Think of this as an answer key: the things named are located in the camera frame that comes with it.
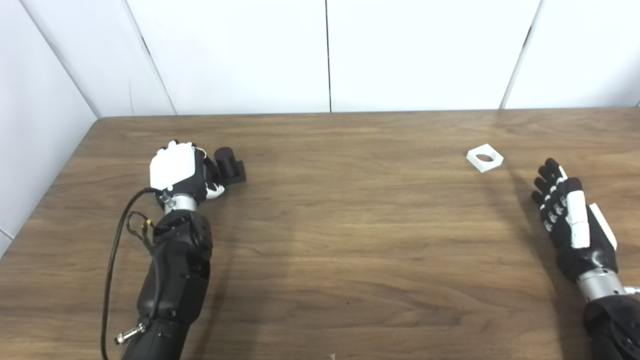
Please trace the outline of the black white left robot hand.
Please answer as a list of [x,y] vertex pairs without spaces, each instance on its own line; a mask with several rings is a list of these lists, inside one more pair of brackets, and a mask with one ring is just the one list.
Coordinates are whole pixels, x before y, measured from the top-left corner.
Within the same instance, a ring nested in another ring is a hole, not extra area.
[[200,204],[221,196],[226,187],[208,153],[192,142],[170,141],[160,148],[149,166],[150,187],[172,198],[183,195]]

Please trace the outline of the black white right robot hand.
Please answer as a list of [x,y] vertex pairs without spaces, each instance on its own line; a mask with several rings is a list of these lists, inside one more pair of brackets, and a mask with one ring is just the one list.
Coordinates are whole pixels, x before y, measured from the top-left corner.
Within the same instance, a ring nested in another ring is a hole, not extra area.
[[595,269],[618,272],[617,244],[586,203],[581,180],[569,177],[560,164],[547,158],[534,179],[531,199],[555,251],[558,269],[569,281]]

